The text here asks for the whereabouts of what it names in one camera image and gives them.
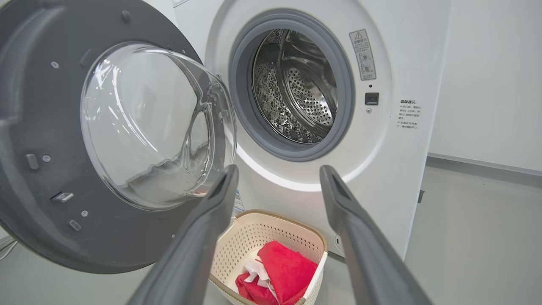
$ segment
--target white plastic basket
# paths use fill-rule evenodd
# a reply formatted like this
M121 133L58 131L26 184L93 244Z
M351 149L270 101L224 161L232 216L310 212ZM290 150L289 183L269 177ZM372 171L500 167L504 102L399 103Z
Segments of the white plastic basket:
M276 240L318 264L303 297L296 305L313 305L322 284L327 259L326 239L316 229L275 213L249 210L232 218L218 239L209 279L232 304L256 305L231 290L244 263L266 243Z

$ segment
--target clothes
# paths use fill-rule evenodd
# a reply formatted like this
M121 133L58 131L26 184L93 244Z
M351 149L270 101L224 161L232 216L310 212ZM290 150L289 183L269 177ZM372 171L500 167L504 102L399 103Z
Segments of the clothes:
M259 305L279 305L275 289L259 256L246 262L242 272L235 281L240 295Z
M259 305L295 305L307 291L317 267L298 252L273 241L259 250L255 260L245 264L235 284L240 295Z

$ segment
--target screw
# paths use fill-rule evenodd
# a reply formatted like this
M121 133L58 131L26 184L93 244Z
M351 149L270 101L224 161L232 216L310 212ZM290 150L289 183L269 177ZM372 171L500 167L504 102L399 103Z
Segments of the screw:
M132 15L130 15L130 12L128 12L128 11L122 11L122 13L120 13L120 18L125 23L128 23L128 22L132 21Z

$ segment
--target gray rubber gasket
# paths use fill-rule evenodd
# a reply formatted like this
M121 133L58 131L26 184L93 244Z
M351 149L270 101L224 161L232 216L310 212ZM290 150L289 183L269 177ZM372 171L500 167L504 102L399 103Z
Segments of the gray rubber gasket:
M258 46L274 29L294 30L307 36L318 45L330 63L337 83L339 107L335 123L320 143L301 144L277 134L257 107L252 89L252 63ZM343 139L352 121L355 86L348 58L340 43L322 23L299 11L268 11L249 22L234 44L229 81L241 125L260 147L284 160L303 162L324 156Z

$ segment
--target gray floor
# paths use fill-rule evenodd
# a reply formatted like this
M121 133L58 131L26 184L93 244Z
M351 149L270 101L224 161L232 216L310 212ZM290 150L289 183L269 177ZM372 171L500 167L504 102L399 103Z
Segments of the gray floor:
M541 304L541 178L435 165L425 169L405 260L432 301Z
M0 262L2 305L125 304L149 268L119 275L95 275L51 263L23 246ZM205 305L230 304L210 284ZM346 265L328 258L316 305L355 304Z

